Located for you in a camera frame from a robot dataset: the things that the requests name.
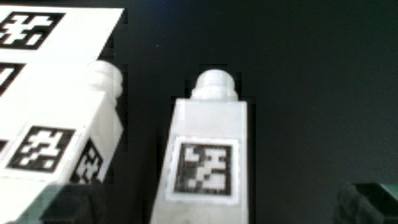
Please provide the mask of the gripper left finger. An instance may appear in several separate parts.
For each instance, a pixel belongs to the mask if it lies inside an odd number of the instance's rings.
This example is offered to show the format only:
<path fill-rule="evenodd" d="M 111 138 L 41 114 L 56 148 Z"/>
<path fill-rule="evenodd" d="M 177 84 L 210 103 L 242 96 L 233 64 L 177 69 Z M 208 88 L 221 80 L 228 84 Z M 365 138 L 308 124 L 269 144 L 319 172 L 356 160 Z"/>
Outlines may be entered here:
<path fill-rule="evenodd" d="M 40 216 L 43 224 L 105 224 L 107 197 L 104 185 L 68 184 Z"/>

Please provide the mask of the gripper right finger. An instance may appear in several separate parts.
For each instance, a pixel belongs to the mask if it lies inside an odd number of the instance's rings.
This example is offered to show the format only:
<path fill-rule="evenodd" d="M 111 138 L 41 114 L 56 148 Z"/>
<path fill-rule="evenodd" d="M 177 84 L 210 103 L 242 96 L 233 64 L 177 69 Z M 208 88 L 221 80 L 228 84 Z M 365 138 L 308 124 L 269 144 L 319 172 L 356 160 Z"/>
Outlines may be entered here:
<path fill-rule="evenodd" d="M 342 186 L 335 224 L 398 224 L 398 184 L 349 183 Z"/>

